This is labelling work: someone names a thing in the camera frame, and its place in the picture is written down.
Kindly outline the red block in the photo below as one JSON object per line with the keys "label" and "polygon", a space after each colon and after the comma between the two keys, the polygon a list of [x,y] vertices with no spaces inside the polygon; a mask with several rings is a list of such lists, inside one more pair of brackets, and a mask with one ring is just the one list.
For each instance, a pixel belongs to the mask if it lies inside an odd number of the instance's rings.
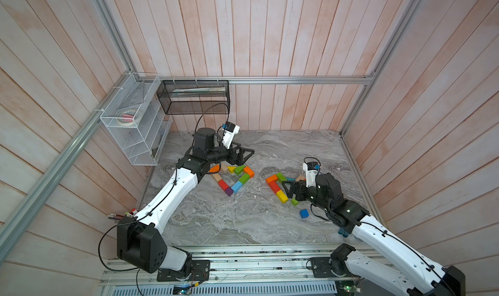
{"label": "red block", "polygon": [[275,194],[281,191],[281,188],[279,187],[278,183],[275,181],[270,182],[268,185]]}
{"label": "red block", "polygon": [[218,181],[218,185],[219,187],[221,187],[223,190],[226,190],[229,188],[229,186],[227,185],[227,183],[224,181],[224,180],[220,180]]}

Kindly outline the blue cube block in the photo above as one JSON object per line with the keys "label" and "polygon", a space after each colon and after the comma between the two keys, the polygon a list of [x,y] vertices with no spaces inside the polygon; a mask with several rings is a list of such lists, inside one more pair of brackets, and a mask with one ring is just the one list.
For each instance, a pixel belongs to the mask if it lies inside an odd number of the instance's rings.
{"label": "blue cube block", "polygon": [[306,209],[300,210],[301,219],[306,219],[310,216],[309,211]]}

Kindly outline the long orange block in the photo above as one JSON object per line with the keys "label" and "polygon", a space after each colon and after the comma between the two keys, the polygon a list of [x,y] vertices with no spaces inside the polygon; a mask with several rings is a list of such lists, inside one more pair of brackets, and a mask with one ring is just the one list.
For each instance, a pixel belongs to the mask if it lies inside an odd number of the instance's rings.
{"label": "long orange block", "polygon": [[215,165],[214,167],[212,167],[210,170],[209,170],[209,173],[218,173],[221,169],[221,165]]}

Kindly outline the small natural wood block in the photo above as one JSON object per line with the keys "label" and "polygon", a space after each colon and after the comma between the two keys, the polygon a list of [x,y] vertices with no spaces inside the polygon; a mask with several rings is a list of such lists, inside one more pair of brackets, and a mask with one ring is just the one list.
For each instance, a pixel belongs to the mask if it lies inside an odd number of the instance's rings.
{"label": "small natural wood block", "polygon": [[213,173],[212,177],[215,181],[219,182],[222,180],[221,176],[218,173]]}

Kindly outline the light blue block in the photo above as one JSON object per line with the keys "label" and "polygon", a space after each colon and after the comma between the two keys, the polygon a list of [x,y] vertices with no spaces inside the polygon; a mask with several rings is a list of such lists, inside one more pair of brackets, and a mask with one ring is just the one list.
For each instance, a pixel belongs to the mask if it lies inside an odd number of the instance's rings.
{"label": "light blue block", "polygon": [[232,185],[231,189],[232,189],[233,193],[237,193],[242,187],[243,187],[243,183],[241,183],[240,181],[236,181],[236,183],[234,185]]}

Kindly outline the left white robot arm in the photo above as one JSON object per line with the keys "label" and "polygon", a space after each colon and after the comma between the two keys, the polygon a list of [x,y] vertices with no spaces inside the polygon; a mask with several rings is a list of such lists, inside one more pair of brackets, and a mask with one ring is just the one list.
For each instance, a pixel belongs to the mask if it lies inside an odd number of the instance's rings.
{"label": "left white robot arm", "polygon": [[186,195],[209,174],[213,164],[223,161],[242,166],[248,160],[245,153],[252,149],[234,142],[240,127],[231,122],[223,126],[223,134],[214,129],[200,128],[194,143],[176,164],[170,180],[153,200],[133,217],[124,217],[117,224],[117,256],[119,259],[148,273],[170,270],[181,277],[190,275],[191,255],[182,249],[166,245],[162,233]]}

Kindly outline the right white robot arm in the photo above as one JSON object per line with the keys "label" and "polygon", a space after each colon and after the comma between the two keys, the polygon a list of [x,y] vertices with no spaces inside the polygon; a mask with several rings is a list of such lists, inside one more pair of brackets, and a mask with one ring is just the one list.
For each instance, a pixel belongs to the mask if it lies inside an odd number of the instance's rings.
{"label": "right white robot arm", "polygon": [[384,227],[366,208],[346,199],[340,182],[330,173],[306,172],[305,180],[284,180],[284,193],[308,201],[324,211],[324,219],[339,227],[340,235],[354,236],[390,263],[381,264],[349,244],[339,245],[326,258],[311,258],[314,277],[364,278],[394,295],[465,295],[465,274],[425,257]]}

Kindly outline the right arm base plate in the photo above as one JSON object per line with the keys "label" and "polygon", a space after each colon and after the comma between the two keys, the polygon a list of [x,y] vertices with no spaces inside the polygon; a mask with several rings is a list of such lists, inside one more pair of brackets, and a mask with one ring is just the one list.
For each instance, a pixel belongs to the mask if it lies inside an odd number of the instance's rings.
{"label": "right arm base plate", "polygon": [[344,261],[331,257],[314,257],[310,258],[309,262],[316,279],[345,277],[349,274]]}

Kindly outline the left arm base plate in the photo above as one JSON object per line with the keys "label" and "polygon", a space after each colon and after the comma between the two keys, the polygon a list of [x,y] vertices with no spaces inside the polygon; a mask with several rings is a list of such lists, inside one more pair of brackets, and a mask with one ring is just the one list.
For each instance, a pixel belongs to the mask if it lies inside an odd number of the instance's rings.
{"label": "left arm base plate", "polygon": [[210,260],[189,260],[180,271],[159,269],[158,282],[204,282],[209,279]]}

